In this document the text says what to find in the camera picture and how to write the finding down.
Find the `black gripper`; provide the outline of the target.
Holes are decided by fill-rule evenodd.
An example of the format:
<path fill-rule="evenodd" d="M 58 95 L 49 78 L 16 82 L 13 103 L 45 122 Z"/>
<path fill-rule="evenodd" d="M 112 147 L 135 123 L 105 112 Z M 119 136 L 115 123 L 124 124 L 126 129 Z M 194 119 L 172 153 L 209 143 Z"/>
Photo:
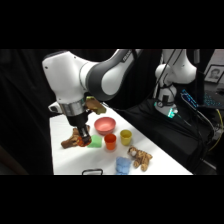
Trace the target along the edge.
<path fill-rule="evenodd" d="M 80 134 L 80 137 L 82 140 L 84 138 L 90 138 L 90 134 L 89 134 L 90 126 L 86 126 L 85 132 L 83 129 L 83 127 L 86 125 L 87 121 L 88 121 L 88 115 L 86 112 L 76 115 L 76 116 L 68 117 L 68 122 L 71 126 L 81 128 L 81 129 L 79 129 L 79 134 Z"/>

